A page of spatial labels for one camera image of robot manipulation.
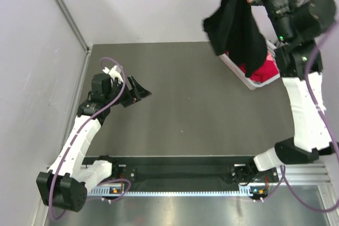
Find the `black t shirt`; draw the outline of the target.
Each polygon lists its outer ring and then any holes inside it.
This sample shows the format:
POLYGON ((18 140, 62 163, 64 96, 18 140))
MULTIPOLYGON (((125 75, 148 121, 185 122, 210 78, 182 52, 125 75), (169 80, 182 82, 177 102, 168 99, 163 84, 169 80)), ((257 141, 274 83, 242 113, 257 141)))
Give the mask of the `black t shirt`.
POLYGON ((245 77, 264 64, 266 40, 247 0, 221 0, 218 9, 203 20, 203 30, 217 56, 227 53, 233 63, 245 66, 245 77))

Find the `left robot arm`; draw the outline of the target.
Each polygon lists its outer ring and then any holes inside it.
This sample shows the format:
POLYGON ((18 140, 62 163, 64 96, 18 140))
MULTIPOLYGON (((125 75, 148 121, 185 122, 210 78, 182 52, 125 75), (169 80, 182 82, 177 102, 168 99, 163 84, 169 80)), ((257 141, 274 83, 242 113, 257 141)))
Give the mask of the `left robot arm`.
POLYGON ((81 170, 81 165, 110 108, 128 107, 150 95, 132 76, 122 77, 117 71, 93 76, 91 90, 78 107, 73 129, 59 156, 46 172, 37 176, 44 205, 78 212, 101 181, 114 182, 119 178, 120 169, 111 160, 100 158, 86 170, 81 170))

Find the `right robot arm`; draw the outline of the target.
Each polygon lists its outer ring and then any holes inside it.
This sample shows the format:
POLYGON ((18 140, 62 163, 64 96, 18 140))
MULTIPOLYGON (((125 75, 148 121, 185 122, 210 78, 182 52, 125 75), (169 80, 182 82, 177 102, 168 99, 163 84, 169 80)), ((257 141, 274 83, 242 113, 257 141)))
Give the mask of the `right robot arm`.
POLYGON ((334 0, 247 0, 265 7, 280 41, 275 62, 288 92, 294 122, 294 136, 278 142, 248 163, 248 177, 258 182, 267 170, 281 165, 308 164, 334 151, 322 115, 323 63, 315 39, 329 34, 337 12, 334 0))

